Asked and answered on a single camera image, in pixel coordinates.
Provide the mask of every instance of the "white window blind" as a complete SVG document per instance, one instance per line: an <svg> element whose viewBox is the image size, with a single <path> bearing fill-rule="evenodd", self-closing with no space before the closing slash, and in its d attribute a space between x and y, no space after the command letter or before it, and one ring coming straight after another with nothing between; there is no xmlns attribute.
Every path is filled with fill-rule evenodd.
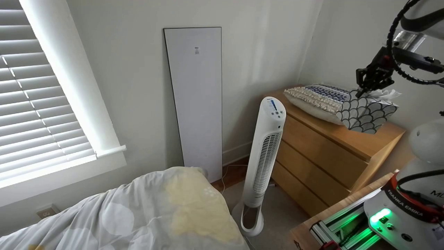
<svg viewBox="0 0 444 250"><path fill-rule="evenodd" d="M18 0L0 1L0 179L96 156Z"/></svg>

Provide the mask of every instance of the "tower fan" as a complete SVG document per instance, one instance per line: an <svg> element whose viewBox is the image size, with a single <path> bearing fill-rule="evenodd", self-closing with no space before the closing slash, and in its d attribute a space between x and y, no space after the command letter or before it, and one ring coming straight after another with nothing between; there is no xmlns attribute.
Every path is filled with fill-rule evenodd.
<svg viewBox="0 0 444 250"><path fill-rule="evenodd" d="M261 101L250 152L242 199L233 208L233 217L246 235L257 235L264 229L262 201L268 187L283 124L286 108L275 97Z"/></svg>

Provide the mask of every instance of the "white bedsheet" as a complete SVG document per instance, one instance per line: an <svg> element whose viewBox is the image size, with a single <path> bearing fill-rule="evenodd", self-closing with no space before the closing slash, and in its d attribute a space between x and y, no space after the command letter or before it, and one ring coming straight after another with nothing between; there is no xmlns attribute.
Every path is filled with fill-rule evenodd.
<svg viewBox="0 0 444 250"><path fill-rule="evenodd" d="M203 169L175 166L0 237L0 248L248 248Z"/></svg>

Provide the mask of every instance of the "dresser top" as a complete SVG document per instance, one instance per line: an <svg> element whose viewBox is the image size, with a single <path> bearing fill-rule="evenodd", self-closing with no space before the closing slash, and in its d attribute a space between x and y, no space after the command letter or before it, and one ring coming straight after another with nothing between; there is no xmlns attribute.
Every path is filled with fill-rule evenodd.
<svg viewBox="0 0 444 250"><path fill-rule="evenodd" d="M312 127L318 133L341 144L343 147L353 151L355 155L365 160L371 159L378 151L380 151L387 144L397 142L405 133L404 127L393 122L386 122L376 133L359 133L348 130L346 126L322 120L297 108L285 97L283 91L269 92L268 95L279 98L286 106L287 115L298 119L300 122Z"/></svg>

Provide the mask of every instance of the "baseboard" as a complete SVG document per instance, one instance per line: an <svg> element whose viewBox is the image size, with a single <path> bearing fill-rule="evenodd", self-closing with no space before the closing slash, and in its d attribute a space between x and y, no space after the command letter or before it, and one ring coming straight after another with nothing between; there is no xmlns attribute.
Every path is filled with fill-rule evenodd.
<svg viewBox="0 0 444 250"><path fill-rule="evenodd" d="M222 151L222 165L236 162L250 155L251 141Z"/></svg>

